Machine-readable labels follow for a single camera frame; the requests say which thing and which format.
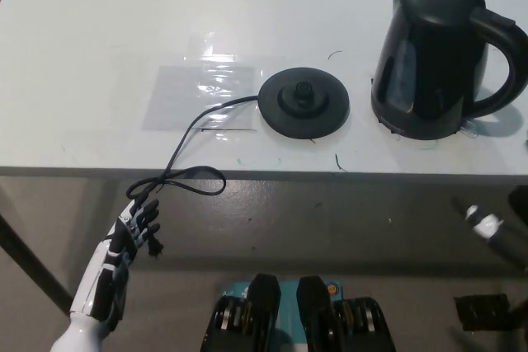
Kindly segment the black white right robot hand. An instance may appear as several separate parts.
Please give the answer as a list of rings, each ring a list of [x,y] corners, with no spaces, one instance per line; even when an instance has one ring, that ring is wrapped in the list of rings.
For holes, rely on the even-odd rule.
[[[478,205],[466,204],[457,197],[454,197],[451,203],[457,213],[471,227],[473,233],[482,239],[490,249],[511,263],[516,260],[511,249],[511,230],[502,219],[496,214],[486,212]]]

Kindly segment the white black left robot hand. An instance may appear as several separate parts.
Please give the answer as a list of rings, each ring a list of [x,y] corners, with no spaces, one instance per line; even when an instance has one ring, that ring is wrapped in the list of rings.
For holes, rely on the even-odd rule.
[[[78,286],[71,313],[90,317],[102,333],[113,332],[123,317],[130,266],[138,250],[160,226],[157,199],[143,195],[131,200],[98,243]]]

